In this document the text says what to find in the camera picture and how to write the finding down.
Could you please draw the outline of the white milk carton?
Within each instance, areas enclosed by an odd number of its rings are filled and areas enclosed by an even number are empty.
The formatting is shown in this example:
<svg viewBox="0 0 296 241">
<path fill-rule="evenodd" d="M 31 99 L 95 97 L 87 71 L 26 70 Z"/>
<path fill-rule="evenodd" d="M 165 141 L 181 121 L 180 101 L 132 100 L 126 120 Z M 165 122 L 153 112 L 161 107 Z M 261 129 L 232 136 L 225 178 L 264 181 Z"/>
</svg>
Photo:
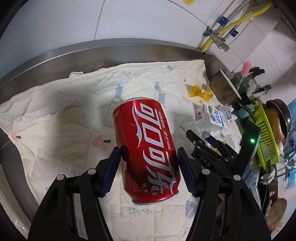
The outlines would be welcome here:
<svg viewBox="0 0 296 241">
<path fill-rule="evenodd" d="M 218 109 L 213 108 L 210 105 L 203 104 L 196 110 L 197 121 L 203 121 L 204 123 L 210 123 L 219 128 L 227 128 L 227 122 L 224 114 Z"/>
</svg>

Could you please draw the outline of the white paper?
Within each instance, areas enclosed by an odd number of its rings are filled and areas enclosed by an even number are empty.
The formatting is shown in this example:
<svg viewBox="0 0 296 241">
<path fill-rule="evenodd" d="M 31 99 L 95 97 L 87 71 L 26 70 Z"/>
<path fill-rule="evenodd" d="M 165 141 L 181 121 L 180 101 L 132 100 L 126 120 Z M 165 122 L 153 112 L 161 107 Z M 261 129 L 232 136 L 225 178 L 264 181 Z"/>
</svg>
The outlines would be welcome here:
<svg viewBox="0 0 296 241">
<path fill-rule="evenodd" d="M 234 108 L 230 106 L 221 106 L 219 110 L 224 114 L 227 123 L 237 120 L 237 116 L 233 114 Z"/>
</svg>

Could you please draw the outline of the yellow snack wrapper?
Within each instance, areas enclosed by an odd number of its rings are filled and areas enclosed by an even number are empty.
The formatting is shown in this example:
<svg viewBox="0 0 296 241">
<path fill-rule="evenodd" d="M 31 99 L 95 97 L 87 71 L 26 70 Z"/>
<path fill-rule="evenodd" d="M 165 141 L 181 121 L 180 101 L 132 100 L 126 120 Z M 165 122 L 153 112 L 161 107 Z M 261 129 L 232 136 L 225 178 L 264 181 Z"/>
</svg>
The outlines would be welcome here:
<svg viewBox="0 0 296 241">
<path fill-rule="evenodd" d="M 192 90 L 190 90 L 188 94 L 189 98 L 200 97 L 206 103 L 210 101 L 212 96 L 213 96 L 213 92 L 210 89 L 209 85 L 204 83 L 195 84 Z"/>
</svg>

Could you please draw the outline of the red cola can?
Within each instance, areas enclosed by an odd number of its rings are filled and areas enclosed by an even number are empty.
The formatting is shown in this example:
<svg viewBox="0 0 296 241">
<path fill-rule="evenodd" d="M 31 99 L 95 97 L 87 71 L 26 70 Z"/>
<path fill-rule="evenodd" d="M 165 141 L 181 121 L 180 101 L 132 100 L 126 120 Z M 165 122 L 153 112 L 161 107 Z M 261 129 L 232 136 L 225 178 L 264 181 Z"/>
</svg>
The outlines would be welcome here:
<svg viewBox="0 0 296 241">
<path fill-rule="evenodd" d="M 116 107 L 112 117 L 123 187 L 132 202 L 156 204 L 178 195 L 177 153 L 161 104 L 151 98 L 131 98 Z"/>
</svg>

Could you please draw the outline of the green dish rack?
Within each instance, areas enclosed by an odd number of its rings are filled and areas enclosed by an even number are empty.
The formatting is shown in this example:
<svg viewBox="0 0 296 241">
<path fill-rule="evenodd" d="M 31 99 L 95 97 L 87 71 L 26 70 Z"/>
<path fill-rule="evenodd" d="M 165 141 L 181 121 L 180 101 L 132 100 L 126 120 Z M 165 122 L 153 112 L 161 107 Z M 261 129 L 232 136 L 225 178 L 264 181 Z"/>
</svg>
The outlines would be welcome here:
<svg viewBox="0 0 296 241">
<path fill-rule="evenodd" d="M 256 102 L 253 115 L 254 118 L 251 116 L 248 117 L 248 120 L 257 125 L 262 130 L 260 142 L 257 148 L 257 166 L 258 168 L 267 168 L 267 162 L 263 154 L 263 147 L 268 148 L 269 155 L 270 155 L 270 162 L 272 165 L 277 164 L 280 162 L 279 160 L 279 153 L 276 146 L 276 141 L 269 124 L 268 118 L 265 114 L 265 110 L 262 106 L 261 100 L 259 98 L 255 98 L 254 101 Z"/>
</svg>

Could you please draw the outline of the white dish rag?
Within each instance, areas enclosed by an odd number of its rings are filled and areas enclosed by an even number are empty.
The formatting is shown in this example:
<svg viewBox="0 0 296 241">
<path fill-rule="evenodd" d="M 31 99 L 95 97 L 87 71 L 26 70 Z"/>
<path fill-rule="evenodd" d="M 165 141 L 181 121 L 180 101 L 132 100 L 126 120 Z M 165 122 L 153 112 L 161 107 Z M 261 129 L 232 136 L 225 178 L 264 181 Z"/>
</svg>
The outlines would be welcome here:
<svg viewBox="0 0 296 241">
<path fill-rule="evenodd" d="M 265 173 L 263 176 L 261 176 L 260 182 L 263 185 L 269 185 L 274 179 L 274 176 L 275 176 L 275 168 L 271 167 L 268 173 Z"/>
</svg>

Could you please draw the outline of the metal pot with plate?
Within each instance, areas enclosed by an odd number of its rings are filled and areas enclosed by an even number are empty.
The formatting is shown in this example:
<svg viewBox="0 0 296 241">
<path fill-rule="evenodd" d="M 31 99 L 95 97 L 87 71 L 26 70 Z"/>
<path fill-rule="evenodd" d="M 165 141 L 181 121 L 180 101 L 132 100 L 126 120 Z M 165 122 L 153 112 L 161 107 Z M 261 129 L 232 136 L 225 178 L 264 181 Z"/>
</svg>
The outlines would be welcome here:
<svg viewBox="0 0 296 241">
<path fill-rule="evenodd" d="M 209 84 L 213 94 L 222 105 L 230 106 L 242 100 L 230 79 L 221 69 L 212 77 Z"/>
</svg>

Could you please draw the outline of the green utensil jar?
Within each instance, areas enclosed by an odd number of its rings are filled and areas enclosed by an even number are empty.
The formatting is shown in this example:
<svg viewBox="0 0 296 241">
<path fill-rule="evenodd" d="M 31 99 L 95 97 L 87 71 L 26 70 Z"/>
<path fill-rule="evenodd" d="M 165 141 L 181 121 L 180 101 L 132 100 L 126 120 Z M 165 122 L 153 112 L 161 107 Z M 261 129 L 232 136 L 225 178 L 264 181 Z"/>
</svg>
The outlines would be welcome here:
<svg viewBox="0 0 296 241">
<path fill-rule="evenodd" d="M 235 89 L 240 95 L 247 92 L 247 90 L 250 88 L 248 84 L 248 80 L 245 77 L 243 77 L 241 74 L 234 76 L 231 79 L 231 83 L 233 84 L 233 86 L 235 87 Z"/>
</svg>

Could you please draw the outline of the black wok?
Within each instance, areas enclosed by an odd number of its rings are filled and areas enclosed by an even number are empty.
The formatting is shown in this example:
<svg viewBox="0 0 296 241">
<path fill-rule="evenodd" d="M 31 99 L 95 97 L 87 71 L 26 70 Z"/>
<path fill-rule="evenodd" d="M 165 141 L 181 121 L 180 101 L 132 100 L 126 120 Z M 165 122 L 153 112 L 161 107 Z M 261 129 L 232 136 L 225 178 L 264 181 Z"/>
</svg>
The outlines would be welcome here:
<svg viewBox="0 0 296 241">
<path fill-rule="evenodd" d="M 284 140 L 292 130 L 292 114 L 288 106 L 281 99 L 273 99 L 266 102 L 266 108 L 265 113 L 276 141 Z"/>
</svg>

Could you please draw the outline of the white quilted cloth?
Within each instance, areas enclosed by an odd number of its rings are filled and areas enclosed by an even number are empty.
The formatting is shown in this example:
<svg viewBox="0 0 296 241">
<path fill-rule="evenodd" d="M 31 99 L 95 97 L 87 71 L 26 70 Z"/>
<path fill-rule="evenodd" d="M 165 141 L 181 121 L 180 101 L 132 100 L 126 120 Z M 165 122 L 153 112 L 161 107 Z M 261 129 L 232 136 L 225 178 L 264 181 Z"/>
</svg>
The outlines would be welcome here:
<svg viewBox="0 0 296 241">
<path fill-rule="evenodd" d="M 1 104 L 1 129 L 18 149 L 26 182 L 37 202 L 59 174 L 83 174 L 107 158 L 116 141 L 114 109 L 133 97 L 157 100 L 176 147 L 191 153 L 184 129 L 193 126 L 201 97 L 193 87 L 208 83 L 202 60 L 123 64 L 33 87 Z M 198 200 L 179 185 L 177 197 L 155 205 L 132 203 L 117 172 L 100 200 L 114 240 L 185 240 Z"/>
</svg>

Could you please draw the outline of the pink brush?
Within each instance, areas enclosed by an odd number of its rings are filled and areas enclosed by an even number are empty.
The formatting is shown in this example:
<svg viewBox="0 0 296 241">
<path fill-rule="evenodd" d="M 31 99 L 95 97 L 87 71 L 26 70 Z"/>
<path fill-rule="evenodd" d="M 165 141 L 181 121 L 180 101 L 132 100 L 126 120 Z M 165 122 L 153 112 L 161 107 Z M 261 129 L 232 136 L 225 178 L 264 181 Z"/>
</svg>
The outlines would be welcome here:
<svg viewBox="0 0 296 241">
<path fill-rule="evenodd" d="M 251 62 L 250 61 L 245 61 L 243 62 L 242 70 L 241 70 L 241 75 L 243 77 L 247 77 L 249 71 L 251 69 Z"/>
</svg>

